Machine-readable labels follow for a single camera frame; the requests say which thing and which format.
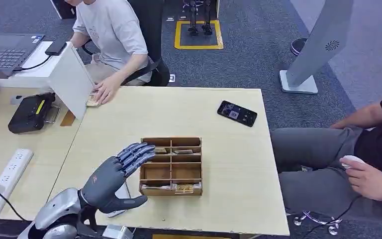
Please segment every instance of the wooden table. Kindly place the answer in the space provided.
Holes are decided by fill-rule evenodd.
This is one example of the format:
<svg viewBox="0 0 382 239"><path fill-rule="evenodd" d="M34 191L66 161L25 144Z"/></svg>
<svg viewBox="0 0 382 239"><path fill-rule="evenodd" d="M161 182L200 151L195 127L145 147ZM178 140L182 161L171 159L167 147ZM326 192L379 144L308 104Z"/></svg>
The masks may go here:
<svg viewBox="0 0 382 239"><path fill-rule="evenodd" d="M254 126L219 116L222 100L257 112ZM150 197L112 219L98 213L98 224L289 235L259 89L122 87L109 104L87 110L52 196L83 187L108 157L153 136L202 138L203 195ZM127 181L134 197L138 177L137 171Z"/></svg>
<svg viewBox="0 0 382 239"><path fill-rule="evenodd" d="M47 202L80 125L76 120L72 126L61 127L60 123L67 108L61 102L56 102L61 106L61 111L55 124L46 125L42 130L32 133L11 133L8 130L8 123L18 107L10 104L11 97L30 96L36 92L37 89L22 88L0 90L0 175L17 148L27 148L34 152L9 198L18 212L28 220L34 219ZM8 205L0 213L0 218L19 220Z"/></svg>

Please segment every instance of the robotic finger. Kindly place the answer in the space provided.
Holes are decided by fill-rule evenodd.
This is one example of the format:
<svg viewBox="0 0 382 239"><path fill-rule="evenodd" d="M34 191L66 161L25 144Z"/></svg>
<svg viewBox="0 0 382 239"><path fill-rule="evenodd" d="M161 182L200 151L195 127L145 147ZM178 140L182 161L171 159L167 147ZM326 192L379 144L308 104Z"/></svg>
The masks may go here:
<svg viewBox="0 0 382 239"><path fill-rule="evenodd" d="M126 152L130 151L133 147L135 147L136 145L139 145L140 143L132 143L130 144L128 147L126 147L125 149L123 149L121 152L118 153L118 155L116 156L117 158L120 158L122 155L124 155Z"/></svg>
<svg viewBox="0 0 382 239"><path fill-rule="evenodd" d="M128 158L131 154L136 152L142 147L145 147L147 143L133 143L122 150L116 157L119 159L119 162L123 162L126 158Z"/></svg>
<svg viewBox="0 0 382 239"><path fill-rule="evenodd" d="M126 169L124 169L125 177L131 176L131 174L133 172L135 172L135 170L137 170L137 168L141 167L141 165L143 165L145 162L147 162L150 158L154 157L155 155L156 155L156 153L154 153L154 152L143 154L135 162L133 162L131 165L129 165Z"/></svg>
<svg viewBox="0 0 382 239"><path fill-rule="evenodd" d="M131 163L143 156L143 154L153 152L154 148L154 145L147 145L145 147L138 148L137 151L132 152L128 158L121 162L123 169L125 170L129 165L131 165Z"/></svg>

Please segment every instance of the laptop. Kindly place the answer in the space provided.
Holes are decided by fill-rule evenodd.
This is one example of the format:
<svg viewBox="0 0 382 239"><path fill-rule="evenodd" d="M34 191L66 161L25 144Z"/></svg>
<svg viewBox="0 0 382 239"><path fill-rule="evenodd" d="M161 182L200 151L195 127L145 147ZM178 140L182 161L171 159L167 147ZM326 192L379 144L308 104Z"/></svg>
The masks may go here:
<svg viewBox="0 0 382 239"><path fill-rule="evenodd" d="M8 78L36 49L44 34L0 33L0 78Z"/></svg>

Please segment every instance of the white computer mouse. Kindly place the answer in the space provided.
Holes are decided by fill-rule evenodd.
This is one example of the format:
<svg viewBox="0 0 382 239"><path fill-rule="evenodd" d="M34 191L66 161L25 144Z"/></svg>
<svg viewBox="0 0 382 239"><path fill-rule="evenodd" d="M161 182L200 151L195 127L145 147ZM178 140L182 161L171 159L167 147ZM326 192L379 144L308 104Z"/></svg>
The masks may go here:
<svg viewBox="0 0 382 239"><path fill-rule="evenodd" d="M349 160L353 160L353 161L357 161L357 162L360 162L360 163L365 163L362 159L360 159L360 158L358 158L356 156L353 156L353 155L346 155L346 156L344 156L344 158L349 159ZM345 169L352 168L351 166L349 166L348 164L345 164L345 163L342 163L342 166Z"/></svg>

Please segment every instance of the black chair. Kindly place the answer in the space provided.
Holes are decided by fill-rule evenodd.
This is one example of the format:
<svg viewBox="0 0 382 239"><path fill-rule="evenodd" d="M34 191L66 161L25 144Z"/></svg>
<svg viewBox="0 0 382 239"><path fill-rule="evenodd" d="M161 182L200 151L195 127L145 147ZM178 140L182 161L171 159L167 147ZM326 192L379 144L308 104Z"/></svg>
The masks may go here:
<svg viewBox="0 0 382 239"><path fill-rule="evenodd" d="M141 32L146 41L148 55L153 63L149 61L148 65L134 73L122 82L122 86L126 83L143 76L153 71L149 83L145 86L167 86L169 83L170 72L162 59L162 13L164 0L128 0L135 14L140 21ZM83 50L92 55L86 49L86 44L83 45Z"/></svg>

